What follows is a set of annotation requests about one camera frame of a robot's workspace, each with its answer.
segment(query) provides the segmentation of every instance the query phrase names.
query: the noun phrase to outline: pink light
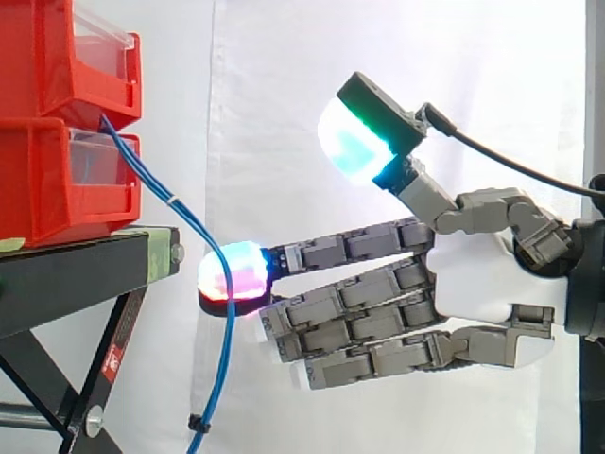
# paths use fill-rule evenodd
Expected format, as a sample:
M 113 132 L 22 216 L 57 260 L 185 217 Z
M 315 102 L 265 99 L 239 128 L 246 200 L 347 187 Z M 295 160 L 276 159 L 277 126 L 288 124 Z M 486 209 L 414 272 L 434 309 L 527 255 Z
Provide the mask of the pink light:
M 260 246 L 244 241 L 220 248 L 233 275 L 235 300 L 258 298 L 267 291 L 268 264 Z M 208 253 L 199 264 L 198 289 L 212 301 L 227 300 L 227 283 L 216 253 Z

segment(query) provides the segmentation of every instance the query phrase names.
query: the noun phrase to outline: green tape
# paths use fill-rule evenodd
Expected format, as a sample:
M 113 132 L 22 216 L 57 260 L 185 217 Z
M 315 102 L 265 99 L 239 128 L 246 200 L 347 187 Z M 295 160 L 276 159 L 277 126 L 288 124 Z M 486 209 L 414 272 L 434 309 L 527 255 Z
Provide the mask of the green tape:
M 19 251 L 26 244 L 25 238 L 8 238 L 0 240 L 0 253 Z
M 115 232 L 115 235 L 147 234 L 147 283 L 159 281 L 170 275 L 172 233 L 165 227 L 146 227 Z

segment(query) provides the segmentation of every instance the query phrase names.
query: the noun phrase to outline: black cable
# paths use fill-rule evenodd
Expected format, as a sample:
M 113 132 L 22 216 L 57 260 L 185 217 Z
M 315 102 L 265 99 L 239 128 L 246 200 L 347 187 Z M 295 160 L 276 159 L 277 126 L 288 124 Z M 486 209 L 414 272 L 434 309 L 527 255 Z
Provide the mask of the black cable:
M 452 123 L 443 113 L 438 111 L 432 104 L 424 104 L 421 109 L 421 113 L 424 118 L 439 132 L 448 137 L 454 137 L 460 143 L 470 147 L 479 153 L 487 156 L 490 159 L 493 159 L 499 164 L 516 170 L 519 173 L 522 173 L 529 178 L 533 178 L 539 182 L 544 184 L 549 184 L 553 187 L 557 187 L 563 191 L 570 192 L 572 194 L 578 194 L 580 196 L 586 196 L 590 198 L 598 198 L 605 200 L 605 192 L 595 191 L 593 189 L 588 189 L 586 187 L 576 186 L 574 184 L 565 183 L 561 180 L 557 180 L 555 178 L 549 177 L 548 175 L 544 175 L 544 173 L 537 172 L 536 170 L 532 170 L 529 167 L 523 166 L 519 163 L 515 163 L 511 159 L 502 156 L 496 151 L 480 144 L 476 140 L 472 139 L 468 135 L 463 132 L 458 131 L 458 127 Z

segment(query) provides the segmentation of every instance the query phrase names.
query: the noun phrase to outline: white backdrop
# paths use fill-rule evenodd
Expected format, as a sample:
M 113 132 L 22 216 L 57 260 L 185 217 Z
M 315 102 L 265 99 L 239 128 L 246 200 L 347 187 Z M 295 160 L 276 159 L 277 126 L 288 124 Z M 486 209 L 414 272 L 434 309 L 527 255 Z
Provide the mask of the white backdrop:
M 209 226 L 221 242 L 271 246 L 408 215 L 375 188 L 351 187 L 320 150 L 320 113 L 355 70 L 405 108 L 430 100 L 473 137 L 581 182 L 583 23 L 583 5 L 571 0 L 216 0 Z M 417 156 L 452 194 L 517 185 L 579 215 L 579 199 L 435 134 Z M 222 327 L 199 320 L 198 410 Z M 240 321 L 204 452 L 578 452 L 577 344 L 563 333 L 547 360 L 515 372 L 471 368 L 316 393 L 294 389 L 288 368 L 251 338 L 252 319 Z

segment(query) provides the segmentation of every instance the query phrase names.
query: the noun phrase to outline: illuminated sensor cap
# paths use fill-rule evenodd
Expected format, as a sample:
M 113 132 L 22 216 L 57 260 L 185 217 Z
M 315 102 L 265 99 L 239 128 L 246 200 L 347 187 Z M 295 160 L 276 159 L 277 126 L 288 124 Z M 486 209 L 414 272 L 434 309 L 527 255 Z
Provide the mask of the illuminated sensor cap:
M 389 144 L 337 98 L 320 118 L 318 136 L 332 163 L 354 183 L 369 183 L 392 160 Z
M 233 275 L 235 300 L 259 298 L 267 292 L 268 263 L 260 246 L 251 241 L 220 248 Z M 199 264 L 198 289 L 209 300 L 226 301 L 227 283 L 216 253 L 208 253 Z

